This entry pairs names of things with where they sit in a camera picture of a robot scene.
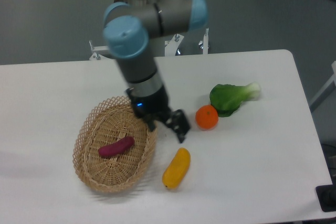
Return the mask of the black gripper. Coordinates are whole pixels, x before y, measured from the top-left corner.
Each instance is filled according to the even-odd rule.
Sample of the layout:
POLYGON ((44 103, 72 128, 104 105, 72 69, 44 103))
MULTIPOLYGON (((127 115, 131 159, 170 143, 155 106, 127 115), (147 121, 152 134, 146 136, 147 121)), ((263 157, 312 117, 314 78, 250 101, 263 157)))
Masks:
POLYGON ((158 120, 175 133, 180 143, 185 141, 191 126, 183 110, 171 111, 164 86, 146 97, 134 96, 131 88, 127 88, 126 93, 130 99, 134 115, 138 119, 146 119, 149 131, 156 129, 154 120, 158 120))

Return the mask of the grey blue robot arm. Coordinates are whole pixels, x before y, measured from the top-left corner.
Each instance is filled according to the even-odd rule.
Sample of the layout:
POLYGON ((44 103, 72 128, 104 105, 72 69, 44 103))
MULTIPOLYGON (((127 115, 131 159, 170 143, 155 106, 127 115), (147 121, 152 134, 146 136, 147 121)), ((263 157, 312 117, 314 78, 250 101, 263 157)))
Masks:
POLYGON ((182 110, 169 107, 150 40, 199 29, 207 21, 205 0, 153 0, 144 5, 122 0, 104 13, 103 37, 128 85, 134 115, 151 131, 157 121, 163 123, 180 142, 191 127, 182 110))

